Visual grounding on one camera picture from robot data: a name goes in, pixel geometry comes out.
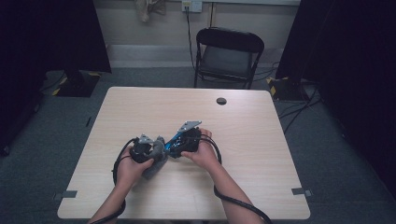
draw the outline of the person's left hand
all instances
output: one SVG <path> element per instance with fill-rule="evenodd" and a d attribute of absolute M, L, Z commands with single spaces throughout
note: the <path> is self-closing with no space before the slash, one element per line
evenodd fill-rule
<path fill-rule="evenodd" d="M 154 163 L 154 159 L 150 159 L 143 163 L 138 163 L 132 160 L 131 154 L 129 153 L 131 147 L 132 146 L 128 146 L 127 148 L 125 148 L 121 155 L 121 161 L 117 171 L 116 184 L 116 186 L 123 186 L 128 189 L 130 189 L 134 182 L 136 182 L 136 180 L 140 178 L 143 171 L 145 171 L 152 165 L 152 163 Z"/>

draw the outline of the gray carpet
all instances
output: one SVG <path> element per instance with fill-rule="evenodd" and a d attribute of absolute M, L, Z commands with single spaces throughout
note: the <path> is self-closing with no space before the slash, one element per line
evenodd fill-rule
<path fill-rule="evenodd" d="M 44 86 L 61 74 L 48 73 Z M 44 91 L 38 112 L 10 145 L 10 155 L 0 158 L 0 223 L 85 223 L 59 219 L 60 201 L 54 201 L 53 195 L 66 190 L 108 88 L 191 88 L 192 84 L 191 68 L 114 68 L 113 74 L 101 77 L 91 98 L 54 97 L 50 93 L 55 87 Z M 198 87 L 241 89 L 241 84 L 199 81 Z M 268 87 L 259 80 L 252 89 Z M 294 102 L 275 105 L 279 114 L 301 107 Z M 283 128 L 292 117 L 281 120 Z M 307 197 L 311 218 L 274 223 L 396 223 L 396 202 L 342 137 L 336 118 L 323 103 L 304 110 L 290 125 L 286 139 L 303 187 L 313 192 Z"/>

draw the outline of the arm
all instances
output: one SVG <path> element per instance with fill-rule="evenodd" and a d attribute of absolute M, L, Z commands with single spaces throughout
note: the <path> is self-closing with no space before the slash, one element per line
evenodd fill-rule
<path fill-rule="evenodd" d="M 212 133 L 205 129 L 200 129 L 202 134 L 211 137 Z M 224 167 L 218 162 L 212 146 L 206 141 L 201 141 L 196 152 L 184 151 L 182 156 L 189 158 L 198 166 L 207 170 L 213 179 L 218 191 L 228 197 L 235 198 L 244 203 L 253 204 L 248 196 L 236 184 Z M 225 215 L 229 223 L 264 223 L 262 218 L 250 210 L 234 203 L 221 200 Z"/>
<path fill-rule="evenodd" d="M 102 204 L 102 206 L 88 221 L 88 223 L 92 223 L 96 220 L 107 217 L 117 212 L 120 209 L 126 195 L 131 190 L 131 187 L 140 178 L 143 171 L 149 168 L 151 164 L 154 162 L 153 159 L 143 163 L 135 162 L 134 160 L 132 160 L 132 158 L 130 158 L 131 157 L 131 154 L 129 153 L 130 148 L 131 147 L 127 147 L 121 156 L 119 169 L 117 171 L 116 186 L 108 195 L 107 199 Z M 116 223 L 116 221 L 117 220 L 114 218 L 108 223 Z"/>

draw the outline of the wooden table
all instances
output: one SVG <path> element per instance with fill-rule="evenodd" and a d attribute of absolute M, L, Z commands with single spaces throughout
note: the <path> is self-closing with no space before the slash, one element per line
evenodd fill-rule
<path fill-rule="evenodd" d="M 226 105 L 218 105 L 223 97 Z M 171 139 L 186 120 L 201 120 L 223 166 L 271 219 L 306 219 L 305 196 L 267 91 L 113 87 L 93 124 L 64 198 L 60 218 L 90 218 L 113 189 L 111 170 L 123 145 L 141 133 Z M 206 171 L 186 158 L 169 158 L 152 179 L 141 178 L 120 218 L 225 219 Z"/>

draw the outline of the chair backrest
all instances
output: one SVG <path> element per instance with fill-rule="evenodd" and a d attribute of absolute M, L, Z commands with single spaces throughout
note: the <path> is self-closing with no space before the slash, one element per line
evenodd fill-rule
<path fill-rule="evenodd" d="M 264 42 L 257 35 L 219 27 L 210 27 L 199 31 L 196 41 L 198 48 L 199 44 L 203 44 L 259 54 L 264 50 Z"/>

